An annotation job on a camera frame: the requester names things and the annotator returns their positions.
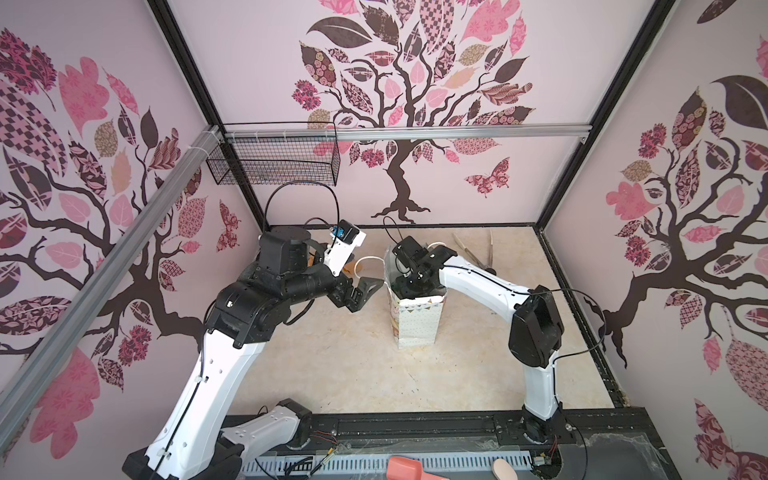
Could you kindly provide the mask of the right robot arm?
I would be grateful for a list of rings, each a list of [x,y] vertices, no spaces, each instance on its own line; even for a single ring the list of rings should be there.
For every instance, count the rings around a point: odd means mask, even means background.
[[[401,300],[416,300],[455,290],[510,323],[508,349],[524,366],[523,410],[541,422],[560,407],[556,359],[564,324],[552,292],[506,281],[478,267],[445,245],[427,248],[408,236],[385,254],[390,288]]]

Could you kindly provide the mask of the white patterned paper bag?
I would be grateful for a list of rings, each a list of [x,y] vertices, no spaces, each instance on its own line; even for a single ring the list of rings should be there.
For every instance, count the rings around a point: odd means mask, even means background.
[[[361,279],[359,264],[366,260],[377,260],[382,264],[384,284],[389,298],[390,320],[393,336],[400,350],[412,347],[425,347],[435,343],[441,315],[446,303],[447,290],[443,287],[433,289],[426,296],[407,299],[395,291],[397,280],[402,280],[409,270],[396,259],[391,248],[383,257],[363,256],[350,263],[354,277]]]

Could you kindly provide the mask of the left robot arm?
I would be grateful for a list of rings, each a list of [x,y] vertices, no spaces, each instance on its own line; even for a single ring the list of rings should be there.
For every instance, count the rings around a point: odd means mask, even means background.
[[[360,311],[383,285],[354,281],[343,268],[366,235],[341,220],[320,243],[308,230],[278,227],[263,233],[256,259],[222,289],[204,322],[196,366],[156,439],[128,455],[122,470],[131,479],[234,479],[242,466],[269,450],[300,449],[310,441],[312,413],[292,399],[237,426],[225,418],[246,373],[275,330],[298,318],[291,308],[328,298]]]

